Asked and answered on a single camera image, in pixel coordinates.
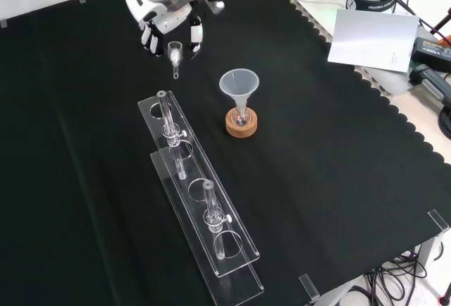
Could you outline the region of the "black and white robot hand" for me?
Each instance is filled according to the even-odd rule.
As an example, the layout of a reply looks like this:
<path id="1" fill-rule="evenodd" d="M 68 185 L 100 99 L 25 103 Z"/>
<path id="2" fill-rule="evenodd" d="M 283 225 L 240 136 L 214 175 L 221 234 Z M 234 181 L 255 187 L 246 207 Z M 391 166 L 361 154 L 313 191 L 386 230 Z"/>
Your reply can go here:
<path id="1" fill-rule="evenodd" d="M 194 0 L 176 11 L 169 11 L 162 3 L 150 0 L 125 0 L 128 9 L 142 31 L 141 45 L 150 54 L 162 55 L 164 37 L 186 20 L 190 23 L 190 51 L 197 54 L 203 42 L 202 19 L 196 14 L 198 1 Z"/>

